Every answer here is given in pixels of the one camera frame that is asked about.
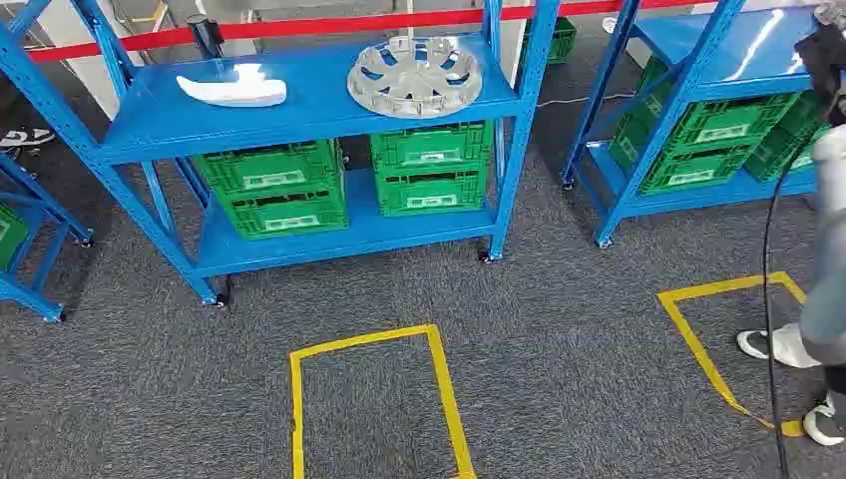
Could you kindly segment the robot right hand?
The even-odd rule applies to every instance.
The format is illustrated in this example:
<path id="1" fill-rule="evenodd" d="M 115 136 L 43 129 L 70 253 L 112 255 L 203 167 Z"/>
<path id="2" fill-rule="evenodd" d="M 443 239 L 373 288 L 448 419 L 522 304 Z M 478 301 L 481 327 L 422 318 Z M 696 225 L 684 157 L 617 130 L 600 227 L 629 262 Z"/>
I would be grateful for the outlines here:
<path id="1" fill-rule="evenodd" d="M 811 78 L 812 90 L 825 106 L 831 127 L 845 125 L 845 4 L 833 1 L 813 9 L 816 30 L 794 44 Z"/>

